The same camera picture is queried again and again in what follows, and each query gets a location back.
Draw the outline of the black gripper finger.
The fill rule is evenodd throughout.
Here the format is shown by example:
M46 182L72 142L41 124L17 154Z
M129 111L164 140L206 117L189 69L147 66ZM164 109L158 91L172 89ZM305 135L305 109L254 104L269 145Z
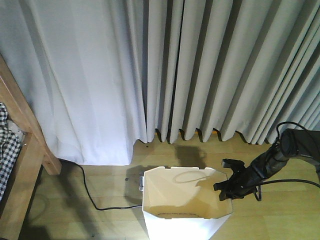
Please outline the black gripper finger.
M231 199L231 198L232 198L232 196L228 192L226 192L224 190L220 191L220 193L219 193L219 200L220 201L225 201L225 200Z
M213 189L215 191L225 191L227 185L228 185L228 180L217 182L213 185Z

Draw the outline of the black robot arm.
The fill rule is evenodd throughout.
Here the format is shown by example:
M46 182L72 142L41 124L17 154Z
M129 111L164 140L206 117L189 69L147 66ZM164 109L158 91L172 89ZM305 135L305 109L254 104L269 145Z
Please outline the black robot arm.
M256 157L248 167L241 160L224 158L222 166L232 169L232 176L215 183L220 190L219 200L242 199L254 194L257 201L262 199L261 185L287 165L289 159L301 159L313 165L320 174L320 132L288 128L279 140L266 152Z

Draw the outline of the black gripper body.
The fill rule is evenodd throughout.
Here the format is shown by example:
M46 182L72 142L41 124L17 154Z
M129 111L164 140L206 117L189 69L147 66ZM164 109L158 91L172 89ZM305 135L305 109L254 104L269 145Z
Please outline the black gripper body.
M249 194L253 194L256 199L262 199L260 184L263 180L264 176L250 165L242 171L233 171L225 191L231 195L231 199L243 199Z

